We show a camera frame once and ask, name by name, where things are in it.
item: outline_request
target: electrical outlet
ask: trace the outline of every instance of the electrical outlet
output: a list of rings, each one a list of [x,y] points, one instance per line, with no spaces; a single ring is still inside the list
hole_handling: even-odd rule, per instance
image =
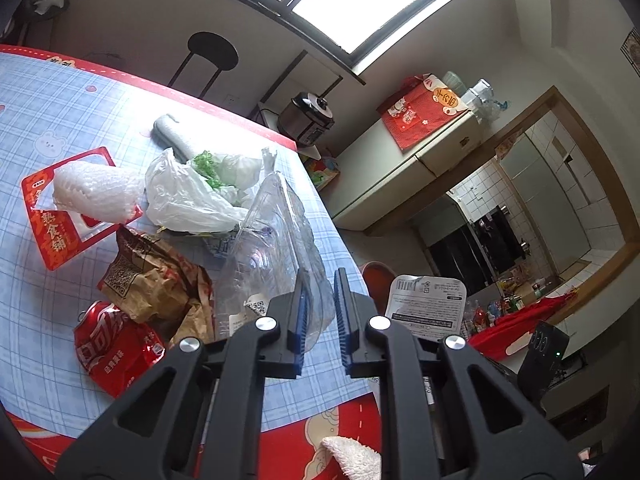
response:
[[[235,95],[227,94],[224,102],[222,103],[222,107],[226,108],[226,110],[233,111],[240,104],[240,98]]]

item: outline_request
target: electric pressure cooker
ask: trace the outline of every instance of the electric pressure cooker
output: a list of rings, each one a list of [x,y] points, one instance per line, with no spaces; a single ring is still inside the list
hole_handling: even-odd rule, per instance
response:
[[[278,117],[278,131],[303,146],[313,146],[333,125],[326,100],[309,92],[295,96]]]

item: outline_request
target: green vegetable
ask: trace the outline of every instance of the green vegetable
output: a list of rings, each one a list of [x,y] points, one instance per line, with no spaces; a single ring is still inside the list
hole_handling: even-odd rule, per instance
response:
[[[194,156],[191,164],[193,165],[193,169],[204,177],[207,184],[211,186],[211,189],[218,189],[223,186],[216,173],[216,163],[210,152],[204,151],[200,155]]]

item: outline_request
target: black stool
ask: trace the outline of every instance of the black stool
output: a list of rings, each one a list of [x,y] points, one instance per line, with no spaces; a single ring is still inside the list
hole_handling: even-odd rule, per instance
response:
[[[184,58],[180,68],[171,78],[171,81],[169,81],[168,87],[171,88],[174,85],[175,80],[178,79],[180,72],[187,66],[189,60],[194,54],[198,54],[198,56],[202,56],[218,68],[213,77],[209,79],[209,82],[202,89],[202,92],[200,92],[198,99],[202,99],[221,73],[236,67],[238,64],[238,52],[225,38],[213,32],[196,32],[189,38],[187,47],[189,49],[189,55]]]

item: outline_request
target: crushed soda can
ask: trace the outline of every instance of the crushed soda can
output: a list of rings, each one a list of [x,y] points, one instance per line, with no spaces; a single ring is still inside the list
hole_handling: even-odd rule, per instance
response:
[[[95,383],[117,397],[164,356],[158,334],[113,303],[96,301],[74,329],[76,355]]]

